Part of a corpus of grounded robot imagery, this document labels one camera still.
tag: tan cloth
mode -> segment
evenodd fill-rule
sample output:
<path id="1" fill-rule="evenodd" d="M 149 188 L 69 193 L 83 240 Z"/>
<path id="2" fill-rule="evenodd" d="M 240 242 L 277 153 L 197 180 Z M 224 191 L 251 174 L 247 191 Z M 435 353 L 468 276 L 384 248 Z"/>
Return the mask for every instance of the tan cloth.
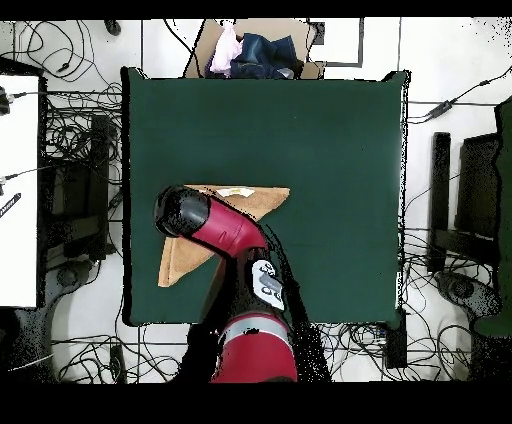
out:
<path id="1" fill-rule="evenodd" d="M 290 193 L 288 188 L 247 187 L 254 190 L 254 193 L 248 197 L 239 194 L 222 197 L 216 190 L 241 186 L 187 185 L 187 187 L 195 190 L 207 190 L 210 195 L 215 195 L 235 209 L 249 214 L 255 221 L 279 207 Z M 185 274 L 206 262 L 212 255 L 213 253 L 208 249 L 181 237 L 166 238 L 158 285 L 160 287 L 172 286 Z"/>

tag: dark green tabletop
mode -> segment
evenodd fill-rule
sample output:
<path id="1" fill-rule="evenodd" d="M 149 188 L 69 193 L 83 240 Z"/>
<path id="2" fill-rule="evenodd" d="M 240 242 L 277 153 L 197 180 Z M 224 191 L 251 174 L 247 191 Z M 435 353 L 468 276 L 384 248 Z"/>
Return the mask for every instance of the dark green tabletop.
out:
<path id="1" fill-rule="evenodd" d="M 157 286 L 164 237 L 153 205 L 174 184 L 289 187 L 262 223 L 283 244 L 310 319 L 396 318 L 405 73 L 386 82 L 122 74 L 132 324 L 197 322 L 217 264 L 212 258 L 174 286 Z"/>

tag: pink cloth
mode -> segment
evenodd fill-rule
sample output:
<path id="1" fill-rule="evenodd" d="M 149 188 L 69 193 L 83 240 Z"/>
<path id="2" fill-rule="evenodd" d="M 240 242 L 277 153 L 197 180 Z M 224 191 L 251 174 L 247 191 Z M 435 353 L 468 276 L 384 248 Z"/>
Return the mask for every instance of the pink cloth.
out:
<path id="1" fill-rule="evenodd" d="M 240 43 L 236 41 L 233 24 L 230 22 L 224 23 L 224 31 L 219 41 L 217 41 L 210 71 L 229 77 L 231 74 L 231 60 L 242 53 L 242 43 L 243 40 Z"/>

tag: folded cardboard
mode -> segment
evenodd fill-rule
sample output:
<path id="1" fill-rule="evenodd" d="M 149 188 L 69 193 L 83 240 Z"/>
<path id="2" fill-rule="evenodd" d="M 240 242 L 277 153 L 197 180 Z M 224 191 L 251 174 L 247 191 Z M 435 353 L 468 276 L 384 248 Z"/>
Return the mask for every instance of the folded cardboard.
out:
<path id="1" fill-rule="evenodd" d="M 237 36 L 243 37 L 248 32 L 262 35 L 269 41 L 276 41 L 291 36 L 297 59 L 305 62 L 300 75 L 301 79 L 319 79 L 323 76 L 322 62 L 307 62 L 307 54 L 316 35 L 314 26 L 289 18 L 250 18 L 237 19 L 233 26 Z M 185 68 L 185 78 L 198 78 L 210 57 L 215 52 L 215 46 L 224 29 L 214 19 L 205 19 L 196 39 L 194 54 L 191 55 Z"/>

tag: cardboard box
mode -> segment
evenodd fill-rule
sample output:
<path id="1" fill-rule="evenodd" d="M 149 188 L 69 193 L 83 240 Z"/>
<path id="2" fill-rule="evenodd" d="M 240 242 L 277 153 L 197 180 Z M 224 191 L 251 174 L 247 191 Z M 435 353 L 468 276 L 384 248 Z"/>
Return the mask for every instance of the cardboard box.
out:
<path id="1" fill-rule="evenodd" d="M 319 79 L 323 76 L 324 64 L 322 62 L 306 62 L 306 56 L 313 44 L 316 29 L 313 26 L 289 18 L 250 18 L 237 19 L 233 26 L 236 34 L 243 37 L 244 33 L 262 35 L 270 41 L 291 36 L 297 59 L 302 60 L 304 68 L 300 75 L 301 79 Z M 213 19 L 205 19 L 195 44 L 195 56 L 192 55 L 188 61 L 183 76 L 185 78 L 198 78 L 197 62 L 201 75 L 204 74 L 204 67 L 212 56 L 224 29 Z"/>

